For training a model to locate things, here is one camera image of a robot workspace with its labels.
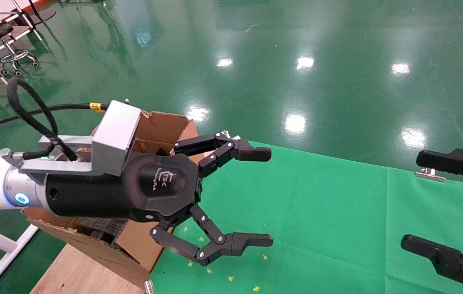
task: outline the wooden table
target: wooden table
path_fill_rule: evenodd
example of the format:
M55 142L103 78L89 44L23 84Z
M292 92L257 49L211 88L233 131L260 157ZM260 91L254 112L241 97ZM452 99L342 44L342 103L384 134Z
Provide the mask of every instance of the wooden table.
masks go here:
M144 290L66 245L30 294L143 294Z

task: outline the black cable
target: black cable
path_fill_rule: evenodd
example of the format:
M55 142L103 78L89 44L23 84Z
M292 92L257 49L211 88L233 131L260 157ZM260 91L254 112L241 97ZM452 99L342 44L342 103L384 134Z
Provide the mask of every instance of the black cable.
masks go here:
M48 119L48 122L50 123L50 127L52 128L52 131L47 129L44 125L42 125L39 121L34 119L32 115L28 114L28 112L19 104L19 95L17 95L17 87L21 86L25 91L28 92L28 94L34 99L34 101L39 105L41 108L41 111L43 114L45 114L45 117ZM77 160L77 155L75 152L68 147L63 141L58 137L58 126L56 124L56 120L54 119L54 116L46 106L46 104L43 102L41 97L37 94L37 92L26 82L19 80L18 78L12 78L8 85L7 85L7 92L6 92L7 98L8 98L8 103L10 103L10 106L12 107L13 111L19 115L21 119L26 121L29 125L31 125L34 129L36 129L39 133L41 133L43 136L46 136L50 142L52 142L52 145L50 145L48 148L46 148L44 151L40 152L25 152L23 154L23 159L29 160L33 158L41 158L43 156L48 156L50 152L54 149L55 146L59 145L61 151L67 156L67 158L70 161L76 161Z
M106 110L108 106L104 105L104 104L101 104L101 110ZM91 109L90 108L90 104L88 103L83 103L83 104L58 104L58 105L52 105L52 106L48 106L48 110L50 111L56 111L56 110L65 110L65 109ZM43 110L40 110L40 109L36 109L36 110L32 110L32 111L29 111L28 114L29 115L37 115L37 114L40 114L42 113ZM4 125L5 123L9 123L11 121L15 121L17 119L20 119L19 116L13 116L13 117L9 117L9 118L6 118L6 119L2 119L0 120L0 125Z

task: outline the glossy epoxy floor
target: glossy epoxy floor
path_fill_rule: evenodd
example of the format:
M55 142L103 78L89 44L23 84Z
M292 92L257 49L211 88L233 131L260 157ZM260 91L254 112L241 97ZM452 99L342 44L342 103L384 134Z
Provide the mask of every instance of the glossy epoxy floor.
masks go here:
M243 138L415 171L423 148L463 148L463 0L107 0L52 4L41 69L24 78L49 104L108 102L185 114L200 134ZM27 108L34 103L24 99ZM0 119L12 111L0 85ZM89 134L95 112L55 114ZM38 149L20 122L0 148ZM0 232L26 227L0 212ZM26 293L62 247L40 233L0 281Z

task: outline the cardboard box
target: cardboard box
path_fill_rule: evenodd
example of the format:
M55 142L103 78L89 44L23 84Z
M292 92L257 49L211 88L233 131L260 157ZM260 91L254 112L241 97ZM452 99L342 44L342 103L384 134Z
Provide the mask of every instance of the cardboard box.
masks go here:
M197 130L194 122L184 116L143 111L132 152L145 153L151 148L162 147L173 154L175 142L195 136ZM194 162L202 158L202 155L191 157ZM162 247L149 234L157 224L155 222L129 220L115 240L107 243L90 236L92 230L79 225L80 218L53 216L43 208L33 207L24 209L23 214L33 225L67 242L140 288L144 288L144 282L162 252Z

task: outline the yellow cable connector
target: yellow cable connector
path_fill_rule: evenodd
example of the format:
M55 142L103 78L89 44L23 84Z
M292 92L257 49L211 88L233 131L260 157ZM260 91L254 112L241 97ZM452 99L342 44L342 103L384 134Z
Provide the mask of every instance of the yellow cable connector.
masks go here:
M104 112L104 110L101 109L101 103L90 102L90 109L96 112Z

